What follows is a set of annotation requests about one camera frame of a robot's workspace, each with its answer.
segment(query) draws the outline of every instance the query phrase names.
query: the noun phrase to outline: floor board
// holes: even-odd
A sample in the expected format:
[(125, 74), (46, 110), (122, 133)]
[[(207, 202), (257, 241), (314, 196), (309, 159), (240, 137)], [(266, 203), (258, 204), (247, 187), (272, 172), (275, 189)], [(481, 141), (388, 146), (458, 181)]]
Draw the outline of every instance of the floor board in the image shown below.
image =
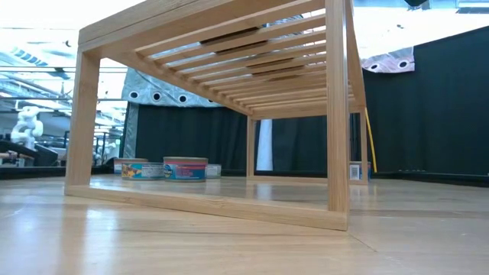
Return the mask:
[[(203, 190), (215, 195), (209, 183)], [(261, 184), (256, 199), (327, 197), (314, 184)], [(246, 197), (232, 184), (219, 190)], [(488, 274), (488, 197), (374, 180), (351, 188), (350, 227), (340, 232), (67, 197), (63, 178), (3, 180), (0, 274)]]

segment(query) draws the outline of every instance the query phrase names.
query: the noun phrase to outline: cat food can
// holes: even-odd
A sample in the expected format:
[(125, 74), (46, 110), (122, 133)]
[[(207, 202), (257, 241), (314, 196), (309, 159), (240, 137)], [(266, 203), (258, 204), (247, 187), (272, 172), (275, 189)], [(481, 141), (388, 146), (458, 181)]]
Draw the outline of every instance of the cat food can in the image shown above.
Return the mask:
[(147, 159), (116, 158), (114, 159), (114, 174), (121, 174), (123, 163), (142, 163), (148, 162)]
[(123, 180), (162, 180), (164, 179), (164, 166), (162, 163), (123, 163)]
[(165, 180), (204, 182), (208, 161), (203, 157), (164, 157)]

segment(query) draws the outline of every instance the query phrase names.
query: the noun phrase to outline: wooden table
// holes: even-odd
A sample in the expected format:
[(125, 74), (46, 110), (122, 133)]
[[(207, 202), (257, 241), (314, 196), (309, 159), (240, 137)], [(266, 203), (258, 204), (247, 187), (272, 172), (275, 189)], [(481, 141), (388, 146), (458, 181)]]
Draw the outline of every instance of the wooden table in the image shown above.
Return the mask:
[[(324, 7), (325, 15), (256, 29)], [(317, 29), (325, 25), (325, 30)], [(212, 42), (177, 49), (209, 39)], [(106, 57), (247, 115), (250, 180), (263, 179), (254, 175), (257, 120), (327, 115), (328, 210), (319, 214), (300, 209), (308, 218), (299, 218), (297, 207), (242, 202), (239, 216), (347, 229), (352, 112), (361, 114), (362, 168), (368, 171), (364, 83), (351, 0), (147, 0), (83, 28), (66, 173), (66, 193), (74, 196), (105, 194), (91, 188), (89, 179), (99, 67)], [(133, 191), (113, 192), (105, 199), (151, 198), (165, 201), (165, 208), (197, 211), (186, 208), (179, 196)], [(197, 196), (194, 202), (206, 198)]]

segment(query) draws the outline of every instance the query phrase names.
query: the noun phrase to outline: black backdrop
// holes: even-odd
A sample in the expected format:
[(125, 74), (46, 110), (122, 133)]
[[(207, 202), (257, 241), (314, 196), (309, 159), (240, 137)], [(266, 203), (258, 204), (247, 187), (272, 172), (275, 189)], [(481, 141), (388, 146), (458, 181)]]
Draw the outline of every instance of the black backdrop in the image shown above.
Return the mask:
[(207, 157), (222, 169), (245, 171), (246, 127), (246, 117), (228, 108), (140, 105), (136, 157)]
[[(487, 175), (489, 27), (414, 48), (416, 72), (364, 71), (380, 172)], [(142, 105), (137, 156), (209, 157), (245, 170), (246, 119), (226, 108)], [(352, 157), (359, 157), (358, 118)], [(274, 120), (274, 168), (324, 173), (325, 117)]]

